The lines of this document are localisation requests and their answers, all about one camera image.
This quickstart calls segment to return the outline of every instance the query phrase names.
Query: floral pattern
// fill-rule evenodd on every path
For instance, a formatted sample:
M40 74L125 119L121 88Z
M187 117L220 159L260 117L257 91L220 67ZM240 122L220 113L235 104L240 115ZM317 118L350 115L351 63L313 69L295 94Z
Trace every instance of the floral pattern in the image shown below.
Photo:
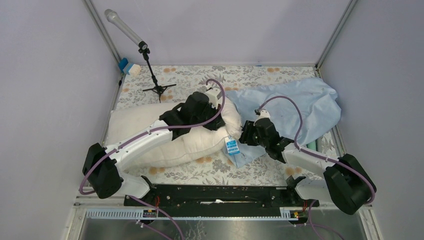
M161 102L183 102L195 91L204 92L205 82L216 79L226 91L260 85L288 83L314 77L312 67L270 67L270 66L152 66L158 83L162 86L176 84L161 96ZM143 104L158 103L158 96L152 91L143 91L153 86L149 69L142 67L140 75L127 75L116 109L126 109ZM321 141L321 151L335 156L332 135L326 133ZM198 184L198 185L241 185L241 186L285 186L285 179L293 175L319 176L300 167L283 164L264 155L236 168L220 151L174 167L138 167L128 169L131 175L147 176L156 184Z

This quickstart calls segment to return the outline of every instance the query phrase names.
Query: white panel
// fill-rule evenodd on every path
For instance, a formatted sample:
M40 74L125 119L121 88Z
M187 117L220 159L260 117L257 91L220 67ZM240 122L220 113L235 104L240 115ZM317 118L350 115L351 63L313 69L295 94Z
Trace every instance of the white panel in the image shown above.
M359 1L322 67L347 150L377 187L385 240L423 238L423 9L422 0Z
M311 64L349 0L94 0L122 57L137 46L104 17L115 10L151 50L154 65Z
M81 0L2 0L0 15L0 239L57 240L119 72Z

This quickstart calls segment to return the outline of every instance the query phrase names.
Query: white pillow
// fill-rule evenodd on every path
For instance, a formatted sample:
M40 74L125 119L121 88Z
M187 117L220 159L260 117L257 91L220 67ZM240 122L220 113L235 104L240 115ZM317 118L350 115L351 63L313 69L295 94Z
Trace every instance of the white pillow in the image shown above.
M112 111L106 145L117 143L142 131L177 104L178 102L154 103ZM210 131L202 126L194 127L189 133L135 159L129 168L172 167L220 151L225 146L225 137L232 136L239 139L242 134L241 117L228 98L225 98L221 116L225 126L218 130Z

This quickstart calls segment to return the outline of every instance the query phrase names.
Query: reflective metal surface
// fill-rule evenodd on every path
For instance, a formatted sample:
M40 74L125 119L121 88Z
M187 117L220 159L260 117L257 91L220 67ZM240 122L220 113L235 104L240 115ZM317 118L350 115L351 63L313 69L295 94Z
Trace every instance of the reflective metal surface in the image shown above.
M346 240L366 239L358 214L350 216L340 210L313 210L315 224L331 227ZM187 240L318 240L310 226L293 227L287 221L177 221ZM151 227L179 240L178 231L169 220L156 220ZM340 238L327 230L317 228L326 240ZM159 234L136 225L134 220L86 219L81 240L163 240Z

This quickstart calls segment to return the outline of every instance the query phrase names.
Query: blue tag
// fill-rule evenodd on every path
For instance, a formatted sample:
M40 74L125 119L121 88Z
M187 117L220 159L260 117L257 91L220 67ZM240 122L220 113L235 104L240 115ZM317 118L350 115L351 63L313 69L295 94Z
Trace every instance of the blue tag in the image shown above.
M225 146L230 156L240 153L239 146L237 145L236 140L231 136L225 138Z

